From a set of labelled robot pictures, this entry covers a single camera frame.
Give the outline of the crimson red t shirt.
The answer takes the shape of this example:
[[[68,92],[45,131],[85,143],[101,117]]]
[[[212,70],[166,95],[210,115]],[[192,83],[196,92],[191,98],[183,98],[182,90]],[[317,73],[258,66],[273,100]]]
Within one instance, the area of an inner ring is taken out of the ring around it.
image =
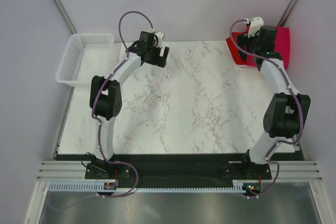
[[[284,68],[289,66],[290,31],[289,28],[263,25],[259,30],[259,43],[255,52],[268,59],[281,59]]]

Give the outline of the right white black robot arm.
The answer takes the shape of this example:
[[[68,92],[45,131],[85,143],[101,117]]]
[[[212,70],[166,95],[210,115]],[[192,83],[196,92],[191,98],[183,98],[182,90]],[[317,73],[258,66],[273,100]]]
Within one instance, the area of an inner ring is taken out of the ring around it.
[[[235,165],[245,179],[271,178],[272,155],[282,144],[299,142],[310,108],[310,97],[294,87],[281,54],[275,51],[276,35],[274,26],[249,24],[247,33],[238,36],[235,43],[240,52],[254,58],[258,71],[274,89],[263,118],[263,134]]]

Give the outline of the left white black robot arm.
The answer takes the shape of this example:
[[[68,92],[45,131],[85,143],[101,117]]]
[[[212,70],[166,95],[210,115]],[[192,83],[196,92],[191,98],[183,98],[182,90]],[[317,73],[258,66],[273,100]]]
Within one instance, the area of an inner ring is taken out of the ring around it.
[[[115,165],[113,131],[117,116],[122,109],[121,88],[128,77],[143,64],[164,68],[169,48],[163,46],[163,32],[141,32],[139,40],[126,48],[118,65],[107,76],[94,76],[91,80],[91,116],[97,120],[98,137],[95,153],[86,168],[86,179],[111,179]]]

